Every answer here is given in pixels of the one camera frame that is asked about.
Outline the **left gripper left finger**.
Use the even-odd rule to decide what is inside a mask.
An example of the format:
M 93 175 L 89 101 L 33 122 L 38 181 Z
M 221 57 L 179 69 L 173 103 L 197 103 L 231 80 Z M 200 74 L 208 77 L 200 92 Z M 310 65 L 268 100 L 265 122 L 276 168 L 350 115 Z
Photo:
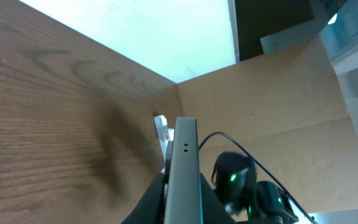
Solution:
M 162 222 L 165 174 L 158 173 L 133 211 L 121 224 L 158 224 Z

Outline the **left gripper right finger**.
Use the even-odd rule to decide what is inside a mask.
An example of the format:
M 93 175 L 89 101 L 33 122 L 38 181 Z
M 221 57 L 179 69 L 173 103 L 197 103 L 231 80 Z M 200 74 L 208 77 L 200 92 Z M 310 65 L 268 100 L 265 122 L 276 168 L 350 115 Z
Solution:
M 236 224 L 225 211 L 208 181 L 200 173 L 202 216 L 204 224 Z

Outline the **Galaxy S25 Ultra smartphone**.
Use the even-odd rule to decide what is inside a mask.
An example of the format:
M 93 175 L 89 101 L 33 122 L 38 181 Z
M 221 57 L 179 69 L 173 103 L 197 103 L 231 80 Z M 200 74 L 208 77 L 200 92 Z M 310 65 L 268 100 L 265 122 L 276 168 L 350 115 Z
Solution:
M 172 145 L 164 224 L 201 224 L 200 163 L 195 118 L 178 117 Z

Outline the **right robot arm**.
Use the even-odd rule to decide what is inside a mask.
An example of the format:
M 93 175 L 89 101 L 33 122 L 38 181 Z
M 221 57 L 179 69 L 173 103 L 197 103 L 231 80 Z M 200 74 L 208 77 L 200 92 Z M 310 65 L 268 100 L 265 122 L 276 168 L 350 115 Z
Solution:
M 289 196 L 270 181 L 257 181 L 252 158 L 236 152 L 218 156 L 211 177 L 214 193 L 229 215 L 247 212 L 249 223 L 293 224 L 299 221 Z

